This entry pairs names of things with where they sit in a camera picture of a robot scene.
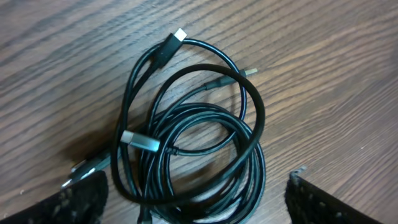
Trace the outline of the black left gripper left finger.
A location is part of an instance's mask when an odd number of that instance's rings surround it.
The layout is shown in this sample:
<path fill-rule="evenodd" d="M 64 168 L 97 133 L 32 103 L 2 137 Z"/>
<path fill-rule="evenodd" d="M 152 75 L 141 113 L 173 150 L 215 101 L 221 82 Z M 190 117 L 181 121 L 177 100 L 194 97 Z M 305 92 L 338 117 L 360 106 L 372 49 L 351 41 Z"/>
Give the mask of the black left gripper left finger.
<path fill-rule="evenodd" d="M 107 199 L 107 176 L 97 171 L 1 224 L 99 224 Z"/>

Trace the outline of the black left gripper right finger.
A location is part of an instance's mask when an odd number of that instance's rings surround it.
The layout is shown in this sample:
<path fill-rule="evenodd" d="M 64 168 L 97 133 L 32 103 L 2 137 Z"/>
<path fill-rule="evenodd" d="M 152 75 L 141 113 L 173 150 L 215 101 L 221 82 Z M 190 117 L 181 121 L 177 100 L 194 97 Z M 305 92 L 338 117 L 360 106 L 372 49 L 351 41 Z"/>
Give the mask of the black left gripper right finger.
<path fill-rule="evenodd" d="M 381 224 L 301 178 L 304 167 L 289 174 L 285 204 L 292 224 Z"/>

